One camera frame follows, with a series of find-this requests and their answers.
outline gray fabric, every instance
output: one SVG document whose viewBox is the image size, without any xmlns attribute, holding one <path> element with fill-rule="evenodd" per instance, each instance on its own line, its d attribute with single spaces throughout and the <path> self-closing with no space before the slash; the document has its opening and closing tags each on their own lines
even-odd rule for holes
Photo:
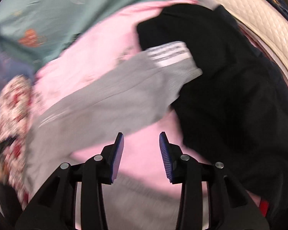
<svg viewBox="0 0 288 230">
<path fill-rule="evenodd" d="M 198 0 L 197 5 L 215 10 L 220 5 L 220 3 L 216 2 L 215 0 Z"/>
<path fill-rule="evenodd" d="M 43 165 L 35 180 L 37 190 L 64 162 L 75 165 L 70 159 L 56 159 Z M 76 197 L 76 223 L 80 218 L 81 183 L 78 183 Z M 103 200 L 108 227 L 111 230 L 174 230 L 179 211 L 179 198 L 172 198 L 146 187 L 142 182 L 119 173 L 112 185 L 103 185 Z M 208 227 L 208 197 L 203 195 L 203 229 Z"/>
<path fill-rule="evenodd" d="M 177 56 L 165 58 L 167 54 L 161 51 L 162 58 L 154 56 L 152 61 L 151 53 L 147 50 L 121 63 L 41 115 L 26 139 L 27 175 L 37 172 L 39 164 L 114 140 L 118 132 L 127 135 L 155 123 L 176 100 L 180 88 L 202 73 L 191 55 L 162 66 Z"/>
</svg>

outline pink garment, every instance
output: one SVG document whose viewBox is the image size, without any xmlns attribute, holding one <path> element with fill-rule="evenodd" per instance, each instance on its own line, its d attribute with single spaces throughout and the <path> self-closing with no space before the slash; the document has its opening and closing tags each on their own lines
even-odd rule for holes
<svg viewBox="0 0 288 230">
<path fill-rule="evenodd" d="M 197 3 L 197 0 L 168 0 L 127 6 L 96 24 L 59 58 L 37 74 L 32 116 L 37 117 L 67 95 L 87 86 L 141 51 L 136 26 L 159 15 L 166 6 Z"/>
<path fill-rule="evenodd" d="M 176 3 L 193 3 L 197 0 L 169 0 L 146 2 L 121 9 L 109 18 L 96 24 L 80 37 L 59 58 L 49 62 L 37 74 L 34 86 L 33 117 L 38 117 L 67 95 L 89 85 L 117 64 L 128 60 L 141 51 L 136 26 L 139 22 L 157 16 L 166 6 Z M 130 136 L 125 136 L 119 172 L 142 180 L 148 186 L 180 196 L 180 185 L 171 185 L 166 178 L 159 149 L 159 134 L 165 131 L 169 141 L 182 146 L 182 136 L 174 111 L 159 122 Z M 72 156 L 86 161 L 102 148 L 104 143 L 77 151 Z M 200 160 L 192 150 L 194 157 Z"/>
<path fill-rule="evenodd" d="M 183 146 L 178 119 L 175 111 L 172 110 L 157 123 L 129 136 L 125 136 L 124 151 L 119 172 L 131 176 L 155 190 L 179 198 L 181 185 L 172 185 L 166 178 L 159 148 L 159 134 L 162 131 L 166 133 L 170 143 L 177 144 L 181 147 L 183 153 L 189 154 L 201 163 L 208 163 L 195 151 Z M 79 161 L 85 162 L 92 156 L 100 154 L 104 146 L 112 143 L 113 142 L 108 142 L 79 150 L 71 156 Z"/>
</svg>

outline orange print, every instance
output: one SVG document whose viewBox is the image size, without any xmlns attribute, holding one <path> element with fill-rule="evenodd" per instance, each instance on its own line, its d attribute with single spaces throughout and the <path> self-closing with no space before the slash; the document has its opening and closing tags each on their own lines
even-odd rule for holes
<svg viewBox="0 0 288 230">
<path fill-rule="evenodd" d="M 39 47 L 47 41 L 46 36 L 38 36 L 34 29 L 25 31 L 25 36 L 18 40 L 18 42 L 26 47 Z"/>
</svg>

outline teal garment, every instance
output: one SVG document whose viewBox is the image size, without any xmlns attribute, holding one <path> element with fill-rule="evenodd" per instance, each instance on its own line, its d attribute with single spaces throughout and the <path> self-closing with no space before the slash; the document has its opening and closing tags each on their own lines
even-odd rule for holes
<svg viewBox="0 0 288 230">
<path fill-rule="evenodd" d="M 0 46 L 37 71 L 100 20 L 153 0 L 2 0 Z"/>
</svg>

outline floral fabric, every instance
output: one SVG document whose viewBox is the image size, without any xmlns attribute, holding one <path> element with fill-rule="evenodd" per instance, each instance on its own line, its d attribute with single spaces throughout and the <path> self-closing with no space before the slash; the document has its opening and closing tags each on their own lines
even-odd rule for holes
<svg viewBox="0 0 288 230">
<path fill-rule="evenodd" d="M 30 104 L 31 85 L 24 76 L 14 77 L 0 93 L 0 143 L 16 138 L 0 154 L 0 181 L 15 189 L 23 208 L 28 204 L 23 170 Z"/>
</svg>

